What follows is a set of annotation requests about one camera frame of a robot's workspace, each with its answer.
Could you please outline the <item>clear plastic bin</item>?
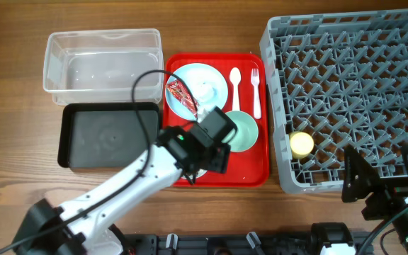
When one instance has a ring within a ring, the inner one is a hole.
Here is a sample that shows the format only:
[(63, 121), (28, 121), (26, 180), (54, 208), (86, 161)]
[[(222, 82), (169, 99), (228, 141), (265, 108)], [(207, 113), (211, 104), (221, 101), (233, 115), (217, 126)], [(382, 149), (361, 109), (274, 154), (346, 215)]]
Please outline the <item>clear plastic bin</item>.
[(57, 105), (162, 100), (161, 33), (155, 28), (52, 33), (42, 85)]

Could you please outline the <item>white plastic spoon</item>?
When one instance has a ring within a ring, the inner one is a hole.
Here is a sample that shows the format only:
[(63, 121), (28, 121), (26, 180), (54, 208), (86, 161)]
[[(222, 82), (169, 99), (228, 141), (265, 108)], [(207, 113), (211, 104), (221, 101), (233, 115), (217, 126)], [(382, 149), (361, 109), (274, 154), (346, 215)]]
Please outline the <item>white plastic spoon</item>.
[(232, 83), (232, 87), (233, 87), (232, 110), (239, 111), (240, 102), (239, 102), (238, 86), (239, 86), (240, 81), (242, 80), (241, 72), (237, 67), (233, 67), (229, 75), (230, 75), (229, 81)]

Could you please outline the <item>yellow plastic cup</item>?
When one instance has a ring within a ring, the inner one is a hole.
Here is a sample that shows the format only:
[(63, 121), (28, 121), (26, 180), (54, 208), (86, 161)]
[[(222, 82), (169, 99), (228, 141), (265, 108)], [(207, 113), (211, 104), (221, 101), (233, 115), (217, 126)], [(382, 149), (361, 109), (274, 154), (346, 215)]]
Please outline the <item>yellow plastic cup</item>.
[(290, 137), (290, 150), (293, 159), (302, 159), (311, 153), (314, 148), (314, 140), (312, 137), (301, 131), (292, 132)]

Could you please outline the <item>white plastic fork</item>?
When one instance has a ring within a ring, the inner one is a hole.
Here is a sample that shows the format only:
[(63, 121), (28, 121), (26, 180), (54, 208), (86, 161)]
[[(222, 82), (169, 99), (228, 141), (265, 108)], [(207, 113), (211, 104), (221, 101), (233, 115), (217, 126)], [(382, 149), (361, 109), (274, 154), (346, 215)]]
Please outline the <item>white plastic fork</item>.
[(260, 119), (262, 116), (259, 96), (260, 75), (259, 70), (257, 68), (254, 68), (251, 71), (251, 84), (254, 88), (254, 101), (253, 101), (254, 118)]

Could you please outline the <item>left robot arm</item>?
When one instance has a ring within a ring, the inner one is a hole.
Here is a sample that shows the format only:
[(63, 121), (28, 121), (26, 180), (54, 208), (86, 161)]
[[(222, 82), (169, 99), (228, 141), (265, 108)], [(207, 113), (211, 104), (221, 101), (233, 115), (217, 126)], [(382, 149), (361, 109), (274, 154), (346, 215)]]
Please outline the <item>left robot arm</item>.
[(95, 189), (52, 207), (33, 205), (8, 249), (16, 254), (121, 254), (110, 227), (137, 204), (200, 169), (223, 172), (234, 124), (166, 127), (129, 166)]

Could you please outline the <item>small light blue bowl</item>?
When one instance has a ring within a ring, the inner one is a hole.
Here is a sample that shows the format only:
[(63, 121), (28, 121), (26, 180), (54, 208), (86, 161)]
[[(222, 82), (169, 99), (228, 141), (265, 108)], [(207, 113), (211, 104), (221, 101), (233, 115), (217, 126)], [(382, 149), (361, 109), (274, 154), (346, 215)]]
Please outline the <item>small light blue bowl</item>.
[(207, 173), (205, 169), (199, 169), (196, 173), (194, 174), (189, 174), (188, 176), (192, 179), (193, 177), (196, 177), (199, 179), (200, 177), (204, 176)]

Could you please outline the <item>large light blue plate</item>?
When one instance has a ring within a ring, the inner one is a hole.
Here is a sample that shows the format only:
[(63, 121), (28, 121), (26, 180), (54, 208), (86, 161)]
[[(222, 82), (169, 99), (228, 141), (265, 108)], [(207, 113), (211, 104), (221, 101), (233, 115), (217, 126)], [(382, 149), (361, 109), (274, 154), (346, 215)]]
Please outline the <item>large light blue plate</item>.
[[(220, 109), (224, 108), (228, 99), (228, 85), (223, 75), (217, 71), (216, 68), (211, 67), (208, 64), (192, 63), (179, 67), (176, 71), (174, 71), (174, 74), (186, 83), (186, 86), (191, 90), (192, 95), (193, 85), (195, 83), (202, 81), (213, 83), (217, 92), (216, 97), (214, 97), (213, 100), (205, 103), (201, 103), (196, 99), (199, 103), (198, 108), (205, 108), (207, 110), (211, 110), (215, 106), (219, 107)], [(165, 91), (165, 96), (170, 110), (172, 110), (172, 112), (177, 116), (185, 120), (196, 119), (196, 117), (194, 117), (186, 107), (182, 106), (167, 89)]]

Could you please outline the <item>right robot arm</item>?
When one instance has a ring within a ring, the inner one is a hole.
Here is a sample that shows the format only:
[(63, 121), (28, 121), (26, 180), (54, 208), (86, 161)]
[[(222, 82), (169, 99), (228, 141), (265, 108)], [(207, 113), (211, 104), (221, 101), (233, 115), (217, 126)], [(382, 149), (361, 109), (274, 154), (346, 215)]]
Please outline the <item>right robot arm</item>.
[(383, 179), (354, 147), (348, 145), (344, 148), (346, 173), (342, 201), (353, 203), (364, 199), (364, 219), (382, 221), (357, 248), (357, 254), (364, 254), (373, 240), (390, 225), (408, 253), (408, 144), (400, 151), (407, 175)]

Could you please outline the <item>red snack wrapper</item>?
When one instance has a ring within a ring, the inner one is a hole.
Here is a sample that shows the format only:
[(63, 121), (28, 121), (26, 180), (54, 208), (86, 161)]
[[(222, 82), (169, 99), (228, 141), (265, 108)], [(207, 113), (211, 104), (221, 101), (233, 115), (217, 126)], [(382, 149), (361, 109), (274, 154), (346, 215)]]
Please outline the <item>red snack wrapper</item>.
[(176, 79), (166, 85), (167, 90), (184, 107), (186, 107), (194, 117), (198, 117), (199, 103), (192, 96), (186, 85)]

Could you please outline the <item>white napkin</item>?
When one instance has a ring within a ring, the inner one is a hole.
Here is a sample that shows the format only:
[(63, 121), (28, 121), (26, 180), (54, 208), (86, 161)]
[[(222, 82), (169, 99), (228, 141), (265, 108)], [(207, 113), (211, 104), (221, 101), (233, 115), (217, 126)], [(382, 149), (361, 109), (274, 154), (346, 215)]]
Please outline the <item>white napkin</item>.
[(193, 85), (193, 95), (199, 102), (205, 103), (213, 100), (217, 92), (213, 83), (202, 81)]

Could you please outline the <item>red serving tray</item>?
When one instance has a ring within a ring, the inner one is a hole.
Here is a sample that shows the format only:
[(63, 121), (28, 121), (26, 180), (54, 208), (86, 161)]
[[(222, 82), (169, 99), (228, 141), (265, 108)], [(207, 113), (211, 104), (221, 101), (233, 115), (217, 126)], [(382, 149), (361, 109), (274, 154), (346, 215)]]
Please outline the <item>red serving tray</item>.
[(232, 152), (225, 174), (207, 172), (196, 178), (195, 187), (212, 188), (248, 188), (262, 185), (270, 172), (269, 144), (268, 144), (268, 115), (266, 103), (265, 69), (261, 59), (249, 53), (178, 53), (166, 62), (166, 70), (175, 72), (182, 66), (202, 63), (216, 68), (225, 78), (227, 97), (223, 112), (232, 110), (233, 86), (230, 82), (230, 70), (234, 67), (241, 72), (242, 80), (238, 86), (240, 108), (252, 115), (254, 112), (254, 87), (251, 84), (251, 71), (259, 71), (260, 84), (258, 86), (261, 118), (256, 121), (258, 139), (254, 146), (245, 152)]

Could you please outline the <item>mint green bowl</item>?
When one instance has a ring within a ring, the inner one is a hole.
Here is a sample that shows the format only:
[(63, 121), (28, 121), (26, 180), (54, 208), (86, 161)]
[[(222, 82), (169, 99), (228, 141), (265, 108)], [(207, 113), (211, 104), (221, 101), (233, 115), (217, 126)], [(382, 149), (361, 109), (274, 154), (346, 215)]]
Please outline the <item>mint green bowl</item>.
[(223, 142), (230, 145), (232, 152), (244, 152), (253, 147), (259, 136), (254, 118), (239, 110), (226, 112), (226, 115), (237, 126), (237, 131), (232, 130)]

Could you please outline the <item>black plastic tray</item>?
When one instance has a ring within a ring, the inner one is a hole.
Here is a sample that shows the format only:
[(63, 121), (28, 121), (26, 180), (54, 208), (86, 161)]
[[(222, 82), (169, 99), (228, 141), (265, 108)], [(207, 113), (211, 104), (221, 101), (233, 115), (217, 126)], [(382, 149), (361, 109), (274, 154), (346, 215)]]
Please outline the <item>black plastic tray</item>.
[(63, 168), (118, 168), (131, 164), (157, 138), (155, 103), (72, 103), (65, 106), (57, 162)]

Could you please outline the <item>grey dishwasher rack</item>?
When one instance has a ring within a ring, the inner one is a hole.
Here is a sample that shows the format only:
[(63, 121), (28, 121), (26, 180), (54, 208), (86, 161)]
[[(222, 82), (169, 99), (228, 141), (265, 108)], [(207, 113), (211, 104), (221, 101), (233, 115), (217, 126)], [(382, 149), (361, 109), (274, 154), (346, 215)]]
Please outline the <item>grey dishwasher rack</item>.
[[(260, 41), (286, 193), (339, 191), (344, 148), (402, 178), (408, 144), (408, 9), (271, 18)], [(314, 148), (294, 159), (290, 133)]]

